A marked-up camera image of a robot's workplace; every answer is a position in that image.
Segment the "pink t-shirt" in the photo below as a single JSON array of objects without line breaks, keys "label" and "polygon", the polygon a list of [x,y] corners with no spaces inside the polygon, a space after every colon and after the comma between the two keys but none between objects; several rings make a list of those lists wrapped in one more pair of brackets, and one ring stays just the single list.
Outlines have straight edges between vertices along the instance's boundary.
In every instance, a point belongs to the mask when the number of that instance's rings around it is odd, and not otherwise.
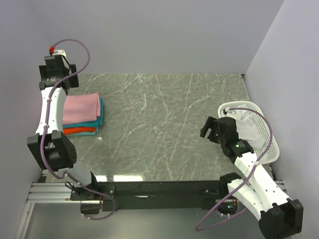
[{"label": "pink t-shirt", "polygon": [[101,116],[98,93],[67,96],[63,108],[63,125],[95,121]]}]

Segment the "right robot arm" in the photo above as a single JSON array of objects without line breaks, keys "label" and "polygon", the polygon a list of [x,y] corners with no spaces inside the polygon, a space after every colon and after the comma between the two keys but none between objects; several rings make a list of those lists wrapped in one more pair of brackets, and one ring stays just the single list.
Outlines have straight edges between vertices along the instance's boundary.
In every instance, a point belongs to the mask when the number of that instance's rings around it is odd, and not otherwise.
[{"label": "right robot arm", "polygon": [[230,117],[208,117],[200,137],[219,144],[226,157],[243,173],[227,174],[220,179],[221,202],[238,199],[257,219],[266,239],[286,239],[302,231],[304,207],[291,199],[271,178],[253,147],[239,137],[236,121]]}]

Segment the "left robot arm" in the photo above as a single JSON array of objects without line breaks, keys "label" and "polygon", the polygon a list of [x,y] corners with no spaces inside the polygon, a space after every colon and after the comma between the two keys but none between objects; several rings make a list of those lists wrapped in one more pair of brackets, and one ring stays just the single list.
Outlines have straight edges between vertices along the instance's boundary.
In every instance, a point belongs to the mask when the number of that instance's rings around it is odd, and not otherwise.
[{"label": "left robot arm", "polygon": [[69,89],[79,86],[76,66],[70,64],[64,50],[54,50],[39,66],[42,108],[34,136],[27,138],[27,147],[39,167],[56,179],[69,178],[68,185],[88,200],[99,196],[96,177],[77,162],[73,143],[63,133],[63,107]]}]

